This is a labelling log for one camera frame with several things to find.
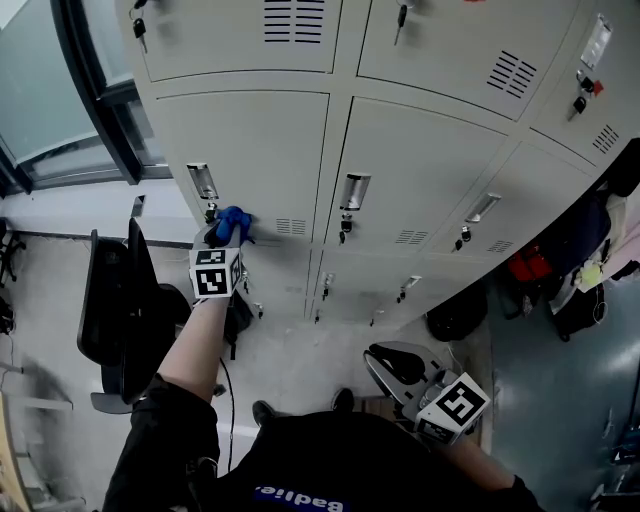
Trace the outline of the blue wiping cloth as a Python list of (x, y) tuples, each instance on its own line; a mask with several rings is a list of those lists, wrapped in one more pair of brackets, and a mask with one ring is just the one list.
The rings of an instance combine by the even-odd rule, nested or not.
[(252, 220), (252, 215), (238, 206), (229, 206), (221, 210), (218, 215), (218, 224), (214, 231), (216, 245), (218, 247), (227, 246), (231, 242), (236, 228), (240, 229), (240, 244), (246, 241), (253, 243), (253, 239), (249, 236)]

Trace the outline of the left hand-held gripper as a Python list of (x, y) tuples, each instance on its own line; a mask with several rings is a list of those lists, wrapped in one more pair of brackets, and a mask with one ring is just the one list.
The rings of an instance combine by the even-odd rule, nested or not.
[(196, 299), (229, 298), (243, 276), (242, 252), (244, 228), (237, 224), (228, 248), (217, 235), (220, 222), (205, 225), (195, 236), (189, 252), (189, 276)]

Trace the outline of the navy blue bag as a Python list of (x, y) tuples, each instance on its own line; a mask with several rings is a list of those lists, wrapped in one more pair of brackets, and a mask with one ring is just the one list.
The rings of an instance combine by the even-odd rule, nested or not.
[(611, 229), (606, 203), (597, 195), (579, 199), (540, 236), (540, 250), (557, 276), (581, 266)]

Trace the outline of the person's left forearm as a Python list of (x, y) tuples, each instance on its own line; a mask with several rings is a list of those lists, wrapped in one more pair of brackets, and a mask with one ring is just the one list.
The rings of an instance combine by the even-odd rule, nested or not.
[(228, 298), (213, 298), (196, 305), (158, 370), (166, 382), (207, 403), (217, 384), (228, 304)]

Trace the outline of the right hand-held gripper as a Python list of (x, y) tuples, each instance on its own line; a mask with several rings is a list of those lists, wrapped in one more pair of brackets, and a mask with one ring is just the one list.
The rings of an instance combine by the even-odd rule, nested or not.
[[(453, 444), (490, 405), (488, 395), (468, 373), (442, 370), (443, 363), (422, 345), (379, 342), (363, 356), (369, 374), (387, 397), (400, 404), (410, 399), (401, 409), (402, 417), (415, 433), (429, 440)], [(412, 387), (436, 374), (435, 380), (413, 397)]]

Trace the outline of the pink garment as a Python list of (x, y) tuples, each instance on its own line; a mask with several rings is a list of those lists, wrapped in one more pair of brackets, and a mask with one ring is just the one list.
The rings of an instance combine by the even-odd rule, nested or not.
[(634, 210), (626, 221), (624, 236), (612, 246), (606, 263), (606, 272), (615, 274), (629, 262), (640, 263), (640, 208)]

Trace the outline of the person's black shirt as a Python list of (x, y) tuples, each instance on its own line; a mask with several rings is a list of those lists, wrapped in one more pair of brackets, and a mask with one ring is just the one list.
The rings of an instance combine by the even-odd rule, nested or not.
[(542, 512), (523, 481), (485, 490), (371, 414), (270, 419), (224, 476), (219, 457), (214, 408), (155, 377), (102, 512)]

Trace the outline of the black backpack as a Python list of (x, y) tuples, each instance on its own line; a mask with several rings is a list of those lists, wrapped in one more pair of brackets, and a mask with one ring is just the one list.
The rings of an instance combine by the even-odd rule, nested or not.
[(224, 339), (230, 346), (231, 360), (236, 359), (239, 335), (250, 327), (254, 316), (246, 301), (238, 291), (230, 298), (224, 325)]

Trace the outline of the grey metal locker door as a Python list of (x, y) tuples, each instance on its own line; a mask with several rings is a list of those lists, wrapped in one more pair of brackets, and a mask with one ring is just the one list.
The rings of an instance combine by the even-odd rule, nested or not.
[(219, 208), (253, 217), (259, 244), (313, 239), (329, 97), (294, 91), (226, 91), (157, 101), (157, 133), (185, 201), (206, 200), (189, 172), (200, 168)]

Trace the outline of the yellow-green plush toy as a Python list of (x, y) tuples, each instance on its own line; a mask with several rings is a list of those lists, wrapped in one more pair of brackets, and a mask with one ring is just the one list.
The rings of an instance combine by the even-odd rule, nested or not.
[(600, 262), (587, 260), (576, 275), (576, 284), (582, 291), (587, 291), (602, 281), (602, 265)]

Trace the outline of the black suitcase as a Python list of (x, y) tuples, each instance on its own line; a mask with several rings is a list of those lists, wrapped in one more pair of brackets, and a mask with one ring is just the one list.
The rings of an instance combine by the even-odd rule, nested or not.
[(563, 342), (572, 334), (599, 324), (605, 317), (607, 304), (603, 284), (586, 292), (576, 290), (568, 302), (553, 315), (553, 321)]

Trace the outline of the black hanging garment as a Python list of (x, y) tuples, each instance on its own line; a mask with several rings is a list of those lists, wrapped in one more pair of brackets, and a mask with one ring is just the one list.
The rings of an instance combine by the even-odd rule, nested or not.
[(628, 197), (640, 184), (640, 138), (629, 141), (604, 173), (606, 191)]

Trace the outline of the black-framed window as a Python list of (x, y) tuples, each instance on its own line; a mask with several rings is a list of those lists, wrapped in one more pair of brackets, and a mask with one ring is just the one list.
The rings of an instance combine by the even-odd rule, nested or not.
[(171, 176), (119, 0), (0, 0), (0, 194)]

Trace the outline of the person's right forearm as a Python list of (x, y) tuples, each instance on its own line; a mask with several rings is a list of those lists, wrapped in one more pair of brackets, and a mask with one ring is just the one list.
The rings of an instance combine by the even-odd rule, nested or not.
[(466, 436), (458, 437), (450, 445), (435, 443), (432, 448), (486, 491), (510, 489), (515, 483), (514, 474), (508, 472)]

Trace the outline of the red bag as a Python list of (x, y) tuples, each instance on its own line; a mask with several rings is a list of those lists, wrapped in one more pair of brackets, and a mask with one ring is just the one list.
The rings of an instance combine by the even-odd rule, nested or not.
[(507, 260), (510, 274), (521, 283), (531, 283), (550, 276), (553, 272), (537, 243), (529, 244)]

